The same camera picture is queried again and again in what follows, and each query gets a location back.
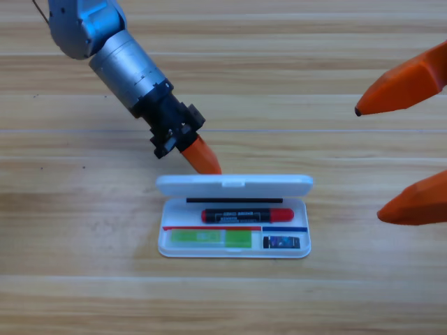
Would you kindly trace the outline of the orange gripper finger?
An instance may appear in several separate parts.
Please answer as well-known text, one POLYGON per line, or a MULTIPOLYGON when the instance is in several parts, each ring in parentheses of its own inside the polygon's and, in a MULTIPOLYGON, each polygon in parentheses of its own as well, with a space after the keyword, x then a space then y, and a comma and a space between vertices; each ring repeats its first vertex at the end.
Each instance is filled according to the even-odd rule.
POLYGON ((446 171, 405 188, 377 212, 379 220, 397 225, 446 222, 446 171))
POLYGON ((363 116, 410 108, 446 86, 446 42, 385 72, 362 95, 355 114, 363 116))

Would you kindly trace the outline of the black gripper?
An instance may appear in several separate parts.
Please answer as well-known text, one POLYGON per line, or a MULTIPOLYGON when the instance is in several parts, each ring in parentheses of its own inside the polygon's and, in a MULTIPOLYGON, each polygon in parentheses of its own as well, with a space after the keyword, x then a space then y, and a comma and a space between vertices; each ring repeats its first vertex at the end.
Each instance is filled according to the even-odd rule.
POLYGON ((197 173, 222 173, 217 156, 197 133, 205 118, 194 105, 178 101, 171 83, 155 84, 149 93, 138 98, 131 114, 149 124, 157 158, 176 148, 197 173))

